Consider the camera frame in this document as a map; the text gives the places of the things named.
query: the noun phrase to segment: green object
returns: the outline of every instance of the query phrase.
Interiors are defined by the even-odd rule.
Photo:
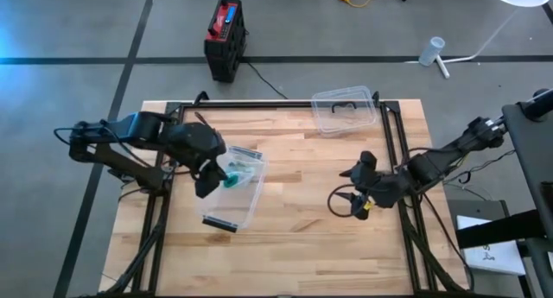
[[[227,173],[226,176],[228,177],[226,181],[223,181],[224,187],[234,187],[238,183],[238,174],[232,172]]]

